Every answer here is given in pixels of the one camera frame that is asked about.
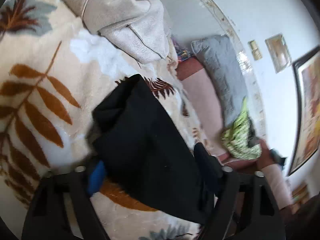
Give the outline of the right forearm pink sleeve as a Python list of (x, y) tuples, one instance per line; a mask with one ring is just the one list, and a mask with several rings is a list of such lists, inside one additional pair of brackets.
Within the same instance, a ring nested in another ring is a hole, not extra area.
[(282, 171), (278, 164), (268, 165), (261, 169), (263, 172), (279, 209), (283, 209), (293, 204), (292, 193), (288, 183), (283, 177)]

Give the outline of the person's right hand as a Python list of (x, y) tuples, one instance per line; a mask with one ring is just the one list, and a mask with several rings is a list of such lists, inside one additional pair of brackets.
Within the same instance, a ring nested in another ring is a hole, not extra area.
[(260, 139), (259, 144), (261, 146), (261, 156), (257, 159), (256, 163), (258, 170), (261, 170), (262, 168), (275, 164), (275, 161), (270, 155), (270, 150), (266, 142)]

